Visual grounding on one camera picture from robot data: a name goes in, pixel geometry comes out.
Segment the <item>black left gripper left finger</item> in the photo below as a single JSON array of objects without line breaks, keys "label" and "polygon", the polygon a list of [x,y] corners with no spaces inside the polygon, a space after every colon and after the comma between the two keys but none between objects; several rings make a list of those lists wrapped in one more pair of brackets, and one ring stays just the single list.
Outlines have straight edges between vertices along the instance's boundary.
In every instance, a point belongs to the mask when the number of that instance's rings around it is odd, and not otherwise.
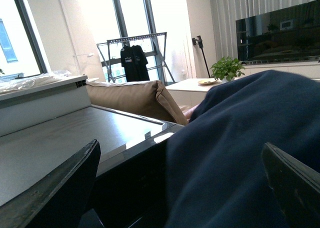
[{"label": "black left gripper left finger", "polygon": [[0,207],[2,228],[76,228],[85,213],[101,157],[94,139]]}]

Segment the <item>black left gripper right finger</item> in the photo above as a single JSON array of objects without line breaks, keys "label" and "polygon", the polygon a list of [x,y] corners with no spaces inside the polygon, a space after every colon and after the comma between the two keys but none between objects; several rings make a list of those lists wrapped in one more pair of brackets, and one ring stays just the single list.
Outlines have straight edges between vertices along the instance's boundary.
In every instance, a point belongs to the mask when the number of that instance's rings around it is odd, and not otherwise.
[{"label": "black left gripper right finger", "polygon": [[320,173],[271,143],[262,161],[273,194],[291,228],[320,226]]}]

